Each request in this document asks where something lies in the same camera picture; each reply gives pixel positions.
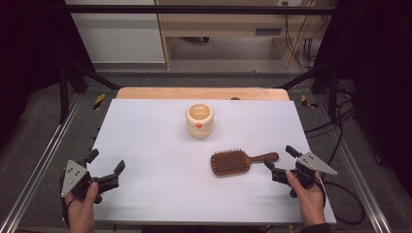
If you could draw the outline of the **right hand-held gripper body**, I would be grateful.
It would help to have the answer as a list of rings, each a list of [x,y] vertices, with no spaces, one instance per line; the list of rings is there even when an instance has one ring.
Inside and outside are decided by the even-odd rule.
[[[298,178],[301,185],[308,189],[313,186],[316,180],[315,173],[317,171],[333,176],[337,175],[334,169],[323,162],[313,152],[309,151],[296,158],[295,168],[292,170],[292,173]]]

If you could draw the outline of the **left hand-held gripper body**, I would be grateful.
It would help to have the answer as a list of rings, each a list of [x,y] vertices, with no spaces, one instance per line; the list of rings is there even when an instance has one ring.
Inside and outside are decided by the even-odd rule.
[[[103,183],[99,178],[92,178],[86,167],[69,160],[64,172],[60,197],[65,198],[69,193],[72,193],[77,197],[85,198],[92,182],[97,182],[99,186]]]

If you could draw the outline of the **brown wooden hairbrush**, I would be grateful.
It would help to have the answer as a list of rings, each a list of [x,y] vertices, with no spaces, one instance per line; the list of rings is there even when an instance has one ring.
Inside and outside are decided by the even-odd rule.
[[[216,176],[228,176],[245,173],[250,170],[254,162],[277,161],[277,152],[264,153],[257,156],[249,156],[243,150],[225,150],[216,152],[211,156],[211,168]]]

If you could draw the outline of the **person's left hand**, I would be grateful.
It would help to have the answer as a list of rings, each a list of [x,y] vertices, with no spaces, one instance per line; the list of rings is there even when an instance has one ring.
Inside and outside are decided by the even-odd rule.
[[[93,233],[94,231],[94,200],[98,194],[98,184],[93,182],[84,200],[78,199],[71,192],[65,197],[68,211],[70,233]]]

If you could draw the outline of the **person's right hand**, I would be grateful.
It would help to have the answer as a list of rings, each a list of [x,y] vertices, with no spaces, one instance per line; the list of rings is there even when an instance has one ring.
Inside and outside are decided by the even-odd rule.
[[[309,227],[326,223],[323,190],[316,185],[305,189],[291,171],[287,171],[286,175],[290,186],[297,195],[303,225]]]

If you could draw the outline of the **white table sheet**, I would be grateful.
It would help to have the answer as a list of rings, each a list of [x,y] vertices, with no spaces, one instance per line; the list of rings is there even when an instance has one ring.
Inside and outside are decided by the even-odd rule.
[[[291,169],[287,146],[309,151],[292,101],[211,100],[214,130],[190,136],[190,100],[115,99],[94,143],[94,177],[125,168],[118,188],[94,209],[101,222],[120,224],[276,224],[300,220],[290,189],[275,183],[262,163],[244,174],[217,177],[211,156],[242,150],[249,156],[276,152],[276,167]]]

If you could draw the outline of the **yellow black tape strip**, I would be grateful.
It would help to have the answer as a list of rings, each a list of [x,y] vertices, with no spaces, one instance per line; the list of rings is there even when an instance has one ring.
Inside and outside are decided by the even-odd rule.
[[[309,108],[312,108],[312,109],[319,108],[319,106],[317,104],[309,103],[308,100],[307,100],[306,95],[301,95],[301,106],[309,107]]]
[[[98,109],[100,108],[100,106],[101,106],[104,98],[105,98],[105,94],[104,94],[104,93],[99,94],[99,95],[97,96],[96,100],[95,100],[95,103],[94,103],[92,109],[93,109],[93,110],[98,110]]]

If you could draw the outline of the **person's right sleeve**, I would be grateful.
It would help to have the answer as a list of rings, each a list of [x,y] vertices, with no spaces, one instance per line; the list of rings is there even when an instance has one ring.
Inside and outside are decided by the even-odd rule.
[[[304,226],[299,233],[330,233],[330,226],[327,223],[311,224]]]

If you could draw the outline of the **cream ceramic cup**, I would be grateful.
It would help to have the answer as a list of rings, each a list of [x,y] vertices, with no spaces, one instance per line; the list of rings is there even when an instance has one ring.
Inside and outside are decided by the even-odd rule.
[[[186,123],[190,136],[196,139],[208,137],[214,130],[214,111],[206,104],[194,104],[187,109]]]

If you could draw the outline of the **light wooden table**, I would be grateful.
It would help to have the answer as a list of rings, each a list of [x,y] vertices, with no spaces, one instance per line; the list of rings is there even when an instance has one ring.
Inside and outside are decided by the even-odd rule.
[[[218,99],[289,101],[281,88],[260,87],[123,87],[117,99]]]

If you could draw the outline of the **white cabinet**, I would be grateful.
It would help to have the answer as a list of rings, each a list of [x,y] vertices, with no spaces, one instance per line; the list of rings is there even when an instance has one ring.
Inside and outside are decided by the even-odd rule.
[[[94,64],[164,63],[156,14],[72,14]]]

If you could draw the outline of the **light wooden office desk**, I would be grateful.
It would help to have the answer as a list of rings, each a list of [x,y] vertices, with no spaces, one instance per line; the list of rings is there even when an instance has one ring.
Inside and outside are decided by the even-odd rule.
[[[338,0],[154,0],[158,6],[334,7]],[[174,42],[183,37],[263,37],[273,40],[286,69],[300,49],[300,41],[321,39],[328,26],[324,16],[159,14],[166,64]]]

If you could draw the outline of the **aluminium floor rail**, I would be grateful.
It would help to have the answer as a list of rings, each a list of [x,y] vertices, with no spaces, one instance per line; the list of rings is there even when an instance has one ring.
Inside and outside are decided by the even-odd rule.
[[[346,167],[347,174],[351,178],[352,184],[375,233],[393,233],[360,167],[350,152],[346,141],[340,138],[343,136],[342,131],[335,129],[332,131],[332,134],[337,142],[337,149],[341,152],[341,160]]]
[[[76,114],[79,104],[84,99],[82,94],[75,94],[73,100],[69,105],[69,111],[65,119],[60,122],[49,140],[46,148],[40,156],[33,172],[31,173],[27,183],[18,196],[15,204],[6,215],[2,223],[0,224],[0,233],[15,233],[17,227],[25,214],[38,186],[40,185],[43,177],[45,176],[52,159],[58,150],[61,141],[63,140],[67,129],[72,122],[74,115]]]

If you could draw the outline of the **black frame strut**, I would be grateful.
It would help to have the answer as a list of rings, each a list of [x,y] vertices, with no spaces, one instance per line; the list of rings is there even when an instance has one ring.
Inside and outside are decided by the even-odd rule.
[[[328,88],[328,105],[327,105],[327,115],[332,120],[333,123],[337,122],[337,84],[338,78],[336,75],[336,70],[332,64],[321,63],[313,69],[303,73],[297,78],[281,84],[280,88],[284,90],[289,90],[303,81],[310,78],[314,79],[312,83],[311,90],[314,94],[323,94]]]
[[[74,70],[81,75],[79,77],[71,78],[66,75],[66,70]],[[69,97],[68,97],[68,84],[70,83],[77,93],[85,93],[87,90],[86,82],[83,79],[83,76],[92,78],[94,81],[103,84],[104,86],[112,90],[120,90],[121,86],[115,83],[112,83],[105,78],[98,75],[95,71],[91,71],[86,67],[80,65],[76,62],[67,62],[62,65],[59,72],[59,96],[60,96],[60,120],[62,123],[66,120],[69,115]]]

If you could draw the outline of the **black frame crossbar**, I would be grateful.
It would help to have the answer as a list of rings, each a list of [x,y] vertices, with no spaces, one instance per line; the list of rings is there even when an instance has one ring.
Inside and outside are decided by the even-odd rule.
[[[151,6],[151,5],[66,5],[62,9],[77,14],[213,14],[213,15],[308,15],[332,16],[332,7],[246,7],[246,6]]]

